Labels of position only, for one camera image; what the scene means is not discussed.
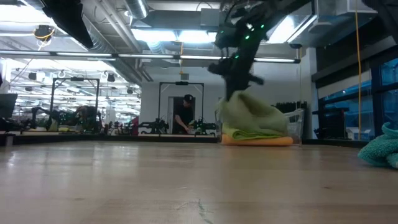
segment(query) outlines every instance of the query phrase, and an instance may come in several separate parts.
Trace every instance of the orange cloth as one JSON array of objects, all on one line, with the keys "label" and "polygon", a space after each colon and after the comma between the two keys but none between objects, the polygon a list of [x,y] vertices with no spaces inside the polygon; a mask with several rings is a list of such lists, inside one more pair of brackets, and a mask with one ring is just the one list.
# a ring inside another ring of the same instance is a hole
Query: orange cloth
[{"label": "orange cloth", "polygon": [[221,144],[225,146],[290,146],[293,144],[291,137],[281,137],[275,139],[255,139],[255,140],[234,140],[226,134],[223,134]]}]

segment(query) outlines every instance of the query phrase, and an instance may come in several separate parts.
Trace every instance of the person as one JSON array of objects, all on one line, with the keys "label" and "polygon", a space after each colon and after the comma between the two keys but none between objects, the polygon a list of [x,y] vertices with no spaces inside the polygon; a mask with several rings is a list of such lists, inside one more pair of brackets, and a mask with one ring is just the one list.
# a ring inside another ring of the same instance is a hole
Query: person
[{"label": "person", "polygon": [[193,96],[187,94],[183,98],[183,105],[177,107],[173,134],[188,134],[190,132],[189,123],[193,120],[192,101]]}]

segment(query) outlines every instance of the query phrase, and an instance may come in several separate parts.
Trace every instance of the folded towel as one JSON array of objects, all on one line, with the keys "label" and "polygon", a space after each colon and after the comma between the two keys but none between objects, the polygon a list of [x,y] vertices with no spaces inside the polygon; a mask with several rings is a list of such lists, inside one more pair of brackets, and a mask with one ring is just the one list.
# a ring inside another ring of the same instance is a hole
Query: folded towel
[{"label": "folded towel", "polygon": [[230,128],[227,123],[223,124],[223,133],[231,136],[235,140],[248,140],[248,139],[275,139],[280,138],[276,134],[264,134],[260,132],[247,132],[243,130],[238,130],[235,128]]},{"label": "folded towel", "polygon": [[221,143],[225,146],[289,146],[293,144],[291,137],[281,137],[274,139],[248,139],[235,140],[227,134],[223,134]]},{"label": "folded towel", "polygon": [[246,91],[236,91],[218,108],[223,133],[233,139],[269,139],[287,136],[288,120],[277,108],[255,99]]},{"label": "folded towel", "polygon": [[384,124],[384,134],[363,147],[358,157],[374,166],[398,169],[398,130],[390,129],[389,126],[390,123]]}]

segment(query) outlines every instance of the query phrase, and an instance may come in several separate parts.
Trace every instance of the cap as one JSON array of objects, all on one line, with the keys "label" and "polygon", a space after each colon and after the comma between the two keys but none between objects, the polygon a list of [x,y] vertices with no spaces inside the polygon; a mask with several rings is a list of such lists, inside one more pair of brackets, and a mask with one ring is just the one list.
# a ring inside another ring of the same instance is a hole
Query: cap
[{"label": "cap", "polygon": [[192,103],[193,96],[192,96],[191,94],[187,94],[187,95],[184,96],[184,100],[185,100],[187,103]]}]

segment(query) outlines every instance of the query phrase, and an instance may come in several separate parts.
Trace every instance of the yellow cable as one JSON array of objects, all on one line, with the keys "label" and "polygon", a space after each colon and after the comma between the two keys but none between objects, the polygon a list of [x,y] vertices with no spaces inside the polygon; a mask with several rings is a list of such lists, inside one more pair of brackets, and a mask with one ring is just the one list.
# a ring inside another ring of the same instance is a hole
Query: yellow cable
[{"label": "yellow cable", "polygon": [[300,48],[300,109],[301,109],[301,103],[303,100],[303,94],[302,94],[302,71],[301,71],[301,60],[303,59],[303,47]]},{"label": "yellow cable", "polygon": [[361,140],[361,49],[359,48],[359,25],[358,25],[358,0],[355,0],[355,29],[356,29],[356,50],[358,54],[358,72],[359,72],[359,89],[358,89],[358,140]]},{"label": "yellow cable", "polygon": [[33,31],[33,35],[34,35],[36,38],[38,38],[38,39],[44,39],[44,38],[48,38],[48,37],[50,37],[51,35],[53,35],[53,33],[55,32],[55,29],[53,29],[53,30],[51,31],[50,34],[45,35],[45,36],[42,36],[42,37],[36,36],[36,35],[35,35],[35,32],[36,32],[36,29]]},{"label": "yellow cable", "polygon": [[180,59],[180,75],[182,75],[182,59]]}]

